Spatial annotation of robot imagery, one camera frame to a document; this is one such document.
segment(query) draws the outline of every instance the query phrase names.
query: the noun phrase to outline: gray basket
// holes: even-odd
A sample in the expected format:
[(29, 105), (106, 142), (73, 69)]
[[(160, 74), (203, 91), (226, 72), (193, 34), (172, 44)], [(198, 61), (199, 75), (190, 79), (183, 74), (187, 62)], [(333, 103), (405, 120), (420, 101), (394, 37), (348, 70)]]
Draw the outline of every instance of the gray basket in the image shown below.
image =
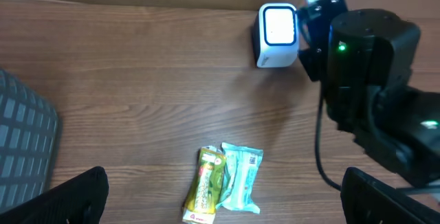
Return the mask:
[(0, 69), (0, 213), (49, 188), (60, 133), (54, 107)]

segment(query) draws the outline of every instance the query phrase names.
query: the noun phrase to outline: wooden table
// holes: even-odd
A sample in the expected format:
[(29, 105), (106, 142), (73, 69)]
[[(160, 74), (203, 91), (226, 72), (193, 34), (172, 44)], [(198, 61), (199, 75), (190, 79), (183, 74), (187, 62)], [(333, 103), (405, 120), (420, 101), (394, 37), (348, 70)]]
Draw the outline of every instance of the wooden table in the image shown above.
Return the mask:
[[(215, 223), (343, 223), (313, 154), (318, 85), (299, 61), (256, 69), (251, 11), (0, 2), (0, 63), (54, 103), (64, 131), (52, 186), (103, 166), (101, 223), (178, 223), (201, 146), (264, 149), (252, 198), (261, 214)], [(411, 85), (440, 91), (439, 19), (423, 30)], [(404, 186), (325, 118), (322, 160)], [(420, 197), (434, 205), (429, 197)]]

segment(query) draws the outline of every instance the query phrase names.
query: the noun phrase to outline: blue snack wrapper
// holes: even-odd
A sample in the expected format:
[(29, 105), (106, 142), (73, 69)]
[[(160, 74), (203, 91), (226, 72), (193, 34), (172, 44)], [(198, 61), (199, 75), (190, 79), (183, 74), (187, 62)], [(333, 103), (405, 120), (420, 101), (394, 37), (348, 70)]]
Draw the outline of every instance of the blue snack wrapper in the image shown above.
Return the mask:
[(220, 194), (221, 206), (232, 211), (260, 214), (260, 208), (250, 198), (256, 173), (263, 160), (263, 150), (222, 143), (226, 156), (225, 176)]

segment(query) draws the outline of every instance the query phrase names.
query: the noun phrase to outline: food wrapper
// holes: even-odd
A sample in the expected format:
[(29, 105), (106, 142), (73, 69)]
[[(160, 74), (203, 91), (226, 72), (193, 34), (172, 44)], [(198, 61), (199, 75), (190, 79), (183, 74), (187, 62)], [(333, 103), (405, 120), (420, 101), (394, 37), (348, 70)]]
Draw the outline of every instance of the food wrapper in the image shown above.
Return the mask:
[(184, 205), (185, 223), (212, 224), (219, 202), (226, 164), (225, 155), (214, 146), (200, 150), (197, 173)]
[(250, 194), (263, 160), (263, 150), (225, 142), (221, 147), (226, 156), (226, 169), (217, 208), (223, 206), (228, 210), (260, 214), (260, 208), (252, 201)]

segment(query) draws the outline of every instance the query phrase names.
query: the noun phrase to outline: yellow snack wrapper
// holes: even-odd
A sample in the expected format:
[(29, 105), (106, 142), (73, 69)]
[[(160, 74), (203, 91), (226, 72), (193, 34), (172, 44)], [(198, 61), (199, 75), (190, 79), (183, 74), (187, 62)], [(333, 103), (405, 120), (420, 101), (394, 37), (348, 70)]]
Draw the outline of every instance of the yellow snack wrapper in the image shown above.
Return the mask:
[(184, 205), (185, 223), (212, 224), (220, 199), (226, 157), (215, 147), (200, 149), (197, 173)]

